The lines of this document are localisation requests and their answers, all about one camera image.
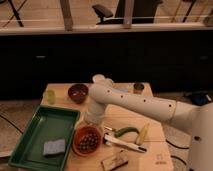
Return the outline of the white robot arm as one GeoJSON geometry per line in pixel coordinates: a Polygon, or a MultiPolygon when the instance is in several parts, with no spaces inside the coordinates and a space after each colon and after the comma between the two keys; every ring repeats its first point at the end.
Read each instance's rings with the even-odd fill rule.
{"type": "Polygon", "coordinates": [[[87,123],[100,125],[108,104],[142,114],[191,135],[188,171],[213,171],[213,103],[196,106],[180,101],[147,97],[120,91],[102,74],[92,78],[90,102],[84,114],[87,123]]]}

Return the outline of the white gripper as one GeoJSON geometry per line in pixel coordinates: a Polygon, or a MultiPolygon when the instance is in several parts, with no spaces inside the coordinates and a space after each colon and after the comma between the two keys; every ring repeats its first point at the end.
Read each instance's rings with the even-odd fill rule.
{"type": "Polygon", "coordinates": [[[141,153],[145,153],[147,151],[147,149],[142,147],[141,145],[137,145],[137,144],[132,143],[132,142],[127,142],[127,141],[121,140],[120,137],[116,138],[114,136],[114,133],[115,133],[115,131],[112,134],[105,133],[104,136],[103,136],[103,139],[107,142],[114,143],[114,144],[117,144],[117,145],[121,145],[121,146],[127,147],[129,149],[132,149],[134,151],[138,151],[138,152],[141,152],[141,153]]]}

